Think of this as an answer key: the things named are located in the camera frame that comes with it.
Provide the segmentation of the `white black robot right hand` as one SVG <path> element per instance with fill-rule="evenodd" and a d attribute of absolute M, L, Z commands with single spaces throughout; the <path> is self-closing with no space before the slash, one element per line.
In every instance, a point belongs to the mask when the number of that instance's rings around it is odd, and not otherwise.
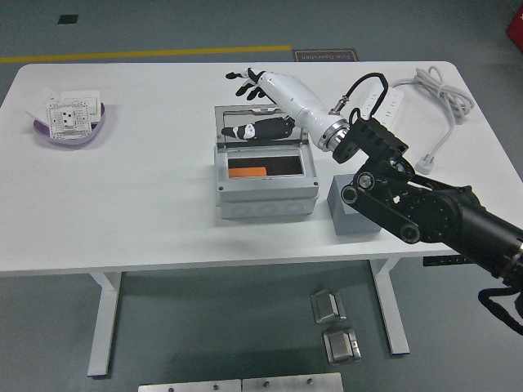
<path fill-rule="evenodd" d="M 340 115 L 331 114 L 323 102 L 298 78 L 248 68 L 231 72 L 228 79 L 244 78 L 246 82 L 236 92 L 252 100 L 267 96 L 297 127 L 308 130 L 314 144 L 324 151 L 333 150 L 348 132 L 348 122 Z"/>

